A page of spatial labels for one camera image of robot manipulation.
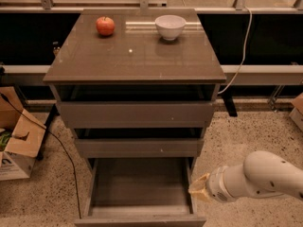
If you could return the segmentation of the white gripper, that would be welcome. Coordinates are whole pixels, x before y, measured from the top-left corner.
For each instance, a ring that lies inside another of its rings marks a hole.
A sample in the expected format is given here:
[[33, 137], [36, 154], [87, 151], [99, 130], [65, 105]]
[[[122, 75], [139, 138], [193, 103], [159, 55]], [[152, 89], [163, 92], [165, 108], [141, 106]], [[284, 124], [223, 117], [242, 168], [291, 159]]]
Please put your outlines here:
[[233, 202], [240, 193], [237, 186], [240, 172], [240, 165], [220, 166], [213, 170], [210, 176], [209, 173], [206, 173], [192, 182], [189, 185], [188, 193], [199, 201], [211, 202], [211, 198], [213, 198], [220, 203]]

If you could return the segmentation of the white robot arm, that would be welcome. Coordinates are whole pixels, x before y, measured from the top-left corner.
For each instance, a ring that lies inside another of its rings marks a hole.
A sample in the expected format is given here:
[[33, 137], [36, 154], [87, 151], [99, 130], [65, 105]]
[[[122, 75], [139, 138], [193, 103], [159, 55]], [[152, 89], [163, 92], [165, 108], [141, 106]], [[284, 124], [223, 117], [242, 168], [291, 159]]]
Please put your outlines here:
[[236, 166], [220, 166], [190, 184], [197, 200], [221, 203], [239, 198], [291, 196], [303, 200], [303, 170], [268, 151], [254, 151]]

